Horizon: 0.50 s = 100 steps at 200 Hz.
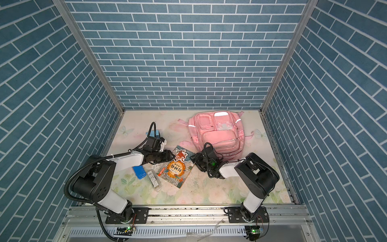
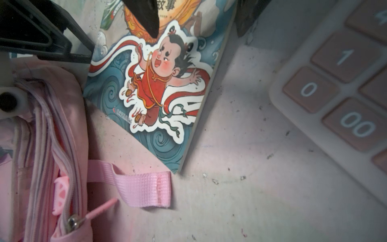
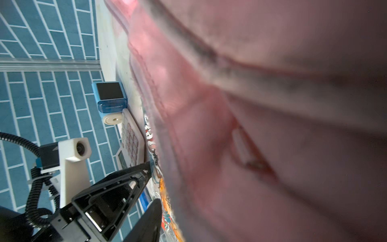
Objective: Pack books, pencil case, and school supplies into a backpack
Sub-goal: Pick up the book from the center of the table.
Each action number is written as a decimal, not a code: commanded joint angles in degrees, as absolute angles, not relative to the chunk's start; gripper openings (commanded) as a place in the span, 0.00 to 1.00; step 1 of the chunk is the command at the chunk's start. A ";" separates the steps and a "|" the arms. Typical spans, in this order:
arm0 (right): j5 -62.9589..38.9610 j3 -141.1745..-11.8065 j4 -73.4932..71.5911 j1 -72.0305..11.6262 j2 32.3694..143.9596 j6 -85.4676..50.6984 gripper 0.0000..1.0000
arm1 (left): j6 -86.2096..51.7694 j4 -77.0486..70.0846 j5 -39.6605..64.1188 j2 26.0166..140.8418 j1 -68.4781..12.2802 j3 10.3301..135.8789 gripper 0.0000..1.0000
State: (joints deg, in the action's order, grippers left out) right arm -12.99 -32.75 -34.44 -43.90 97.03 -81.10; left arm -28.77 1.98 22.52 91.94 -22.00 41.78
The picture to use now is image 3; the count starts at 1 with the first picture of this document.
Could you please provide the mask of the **colourful illustrated children's book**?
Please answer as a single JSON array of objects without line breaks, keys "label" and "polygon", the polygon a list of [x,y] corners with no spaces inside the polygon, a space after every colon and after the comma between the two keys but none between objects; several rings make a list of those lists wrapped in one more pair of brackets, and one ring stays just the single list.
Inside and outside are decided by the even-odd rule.
[{"label": "colourful illustrated children's book", "polygon": [[145,127],[145,155],[150,162],[152,178],[147,185],[148,192],[152,199],[159,199],[162,206],[161,227],[163,234],[160,236],[162,242],[184,242],[185,239],[175,220],[170,197],[168,195],[164,177],[159,166],[159,157],[155,138],[146,111],[143,110]]}]

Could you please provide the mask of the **pink school backpack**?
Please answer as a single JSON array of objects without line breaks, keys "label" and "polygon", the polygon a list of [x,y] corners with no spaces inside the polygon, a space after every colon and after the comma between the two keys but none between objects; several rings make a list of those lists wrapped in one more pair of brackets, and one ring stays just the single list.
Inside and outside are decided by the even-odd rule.
[{"label": "pink school backpack", "polygon": [[386,241],[386,1],[106,5],[187,242]]}]

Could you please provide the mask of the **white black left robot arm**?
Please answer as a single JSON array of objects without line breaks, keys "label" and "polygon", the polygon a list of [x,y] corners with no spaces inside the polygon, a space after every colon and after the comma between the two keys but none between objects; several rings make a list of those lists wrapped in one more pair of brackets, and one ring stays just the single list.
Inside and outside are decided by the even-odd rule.
[{"label": "white black left robot arm", "polygon": [[111,242],[151,177],[150,162],[113,172],[53,215],[40,209],[48,226],[38,233],[25,214],[1,207],[1,241]]}]

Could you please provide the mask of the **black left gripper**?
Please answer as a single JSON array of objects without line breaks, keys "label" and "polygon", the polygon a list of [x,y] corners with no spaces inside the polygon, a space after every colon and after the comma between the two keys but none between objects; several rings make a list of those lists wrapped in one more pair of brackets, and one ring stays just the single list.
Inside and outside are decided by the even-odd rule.
[{"label": "black left gripper", "polygon": [[[55,213],[55,242],[110,242],[137,203],[151,175],[150,162],[122,169],[76,194]],[[159,242],[162,203],[153,200],[124,242]]]}]

